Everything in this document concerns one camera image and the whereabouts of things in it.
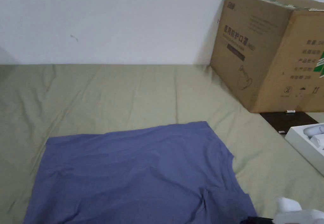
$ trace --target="white foam packaging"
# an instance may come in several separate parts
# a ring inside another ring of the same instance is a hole
[[[319,145],[316,146],[312,143],[303,132],[306,128],[318,125],[324,125],[324,123],[291,127],[285,139],[306,158],[314,168],[324,175],[324,150],[322,147],[319,147]]]

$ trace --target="white wall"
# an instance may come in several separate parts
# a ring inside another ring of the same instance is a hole
[[[0,63],[208,64],[220,4],[0,0]]]

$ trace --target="brown cardboard box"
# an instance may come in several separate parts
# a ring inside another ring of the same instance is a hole
[[[225,0],[210,64],[252,113],[318,112],[323,51],[324,3]]]

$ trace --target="mattress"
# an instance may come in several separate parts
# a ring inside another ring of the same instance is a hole
[[[234,155],[258,215],[273,217],[279,196],[324,211],[323,176],[208,66],[1,66],[0,107],[0,223],[22,223],[49,137],[191,121],[207,121]]]

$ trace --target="white object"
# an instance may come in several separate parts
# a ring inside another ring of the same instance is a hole
[[[324,134],[324,125],[316,125],[312,127],[307,127],[303,130],[309,138],[313,137],[316,134]]]
[[[302,210],[300,204],[292,199],[278,199],[279,212],[275,215],[275,224],[323,224],[324,213],[319,210]]]
[[[309,137],[304,134],[304,130],[312,126],[324,126],[324,123],[291,127],[285,139],[305,157],[314,168],[324,175],[324,150],[316,146],[310,141]]]
[[[321,150],[324,149],[324,134],[316,134],[314,135],[310,141]]]

